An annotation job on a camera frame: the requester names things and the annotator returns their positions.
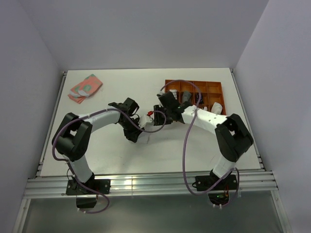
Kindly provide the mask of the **white sock with black stripes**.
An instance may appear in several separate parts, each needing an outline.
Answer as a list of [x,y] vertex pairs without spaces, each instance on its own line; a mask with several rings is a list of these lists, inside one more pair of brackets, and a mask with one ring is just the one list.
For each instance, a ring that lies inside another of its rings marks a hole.
[[141,133],[138,136],[137,143],[138,144],[147,144],[149,141],[150,134],[149,133]]

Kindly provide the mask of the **black striped sock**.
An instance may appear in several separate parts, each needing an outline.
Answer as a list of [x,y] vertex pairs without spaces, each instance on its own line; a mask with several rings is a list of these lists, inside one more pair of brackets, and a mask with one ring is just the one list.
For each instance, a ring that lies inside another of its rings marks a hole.
[[199,104],[203,104],[204,103],[203,97],[199,93],[196,94],[196,100],[195,101],[198,102]]

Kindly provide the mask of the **orange compartment tray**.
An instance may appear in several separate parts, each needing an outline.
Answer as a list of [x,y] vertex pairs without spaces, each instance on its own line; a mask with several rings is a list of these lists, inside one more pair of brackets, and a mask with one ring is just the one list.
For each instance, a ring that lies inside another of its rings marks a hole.
[[197,104],[196,94],[199,93],[203,97],[203,104],[199,104],[199,108],[207,107],[211,112],[211,108],[214,102],[218,102],[222,105],[223,110],[221,115],[226,114],[224,95],[222,90],[222,84],[220,82],[211,81],[174,81],[166,80],[163,92],[169,92],[170,89],[176,89],[178,92],[178,101],[182,103],[182,94],[184,91],[191,92],[191,103]]

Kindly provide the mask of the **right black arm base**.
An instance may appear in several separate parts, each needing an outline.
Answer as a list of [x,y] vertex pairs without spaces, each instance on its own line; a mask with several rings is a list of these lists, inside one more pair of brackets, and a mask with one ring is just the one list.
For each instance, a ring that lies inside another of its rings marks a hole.
[[[211,188],[218,180],[219,178],[210,172],[209,175],[196,176],[192,187],[198,192],[203,192]],[[239,179],[236,175],[230,173],[212,188],[212,191],[218,191],[218,193],[208,193],[208,198],[212,204],[223,206],[230,201],[229,191],[235,190],[237,192],[238,189]]]

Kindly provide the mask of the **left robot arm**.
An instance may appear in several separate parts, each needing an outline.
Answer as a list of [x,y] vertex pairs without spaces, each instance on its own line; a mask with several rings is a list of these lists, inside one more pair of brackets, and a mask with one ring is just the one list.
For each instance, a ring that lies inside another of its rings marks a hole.
[[84,194],[94,190],[94,173],[88,166],[85,153],[91,134],[107,125],[120,124],[127,140],[136,143],[142,133],[138,125],[139,119],[133,119],[139,105],[131,98],[123,103],[112,102],[107,109],[78,116],[68,113],[63,118],[53,139],[53,151],[64,156],[64,160],[75,177],[78,178],[77,188]]

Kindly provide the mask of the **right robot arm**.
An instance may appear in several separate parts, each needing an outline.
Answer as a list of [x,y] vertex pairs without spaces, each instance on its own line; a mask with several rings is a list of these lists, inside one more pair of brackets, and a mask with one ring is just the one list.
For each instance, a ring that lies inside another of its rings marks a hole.
[[186,172],[187,140],[192,127],[195,125],[215,135],[221,156],[211,171],[210,183],[215,189],[223,188],[227,183],[227,176],[232,172],[239,158],[254,143],[241,117],[237,114],[217,115],[202,110],[188,101],[179,103],[171,92],[157,94],[157,97],[166,110],[166,116],[189,125],[183,145],[183,173]]

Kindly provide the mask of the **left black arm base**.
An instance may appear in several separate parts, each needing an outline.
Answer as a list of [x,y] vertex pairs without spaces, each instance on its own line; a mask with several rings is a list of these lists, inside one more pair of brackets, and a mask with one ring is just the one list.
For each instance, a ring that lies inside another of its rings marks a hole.
[[66,195],[76,197],[77,208],[88,210],[97,204],[99,193],[109,194],[110,185],[110,179],[94,179],[82,185],[72,179],[67,183]]

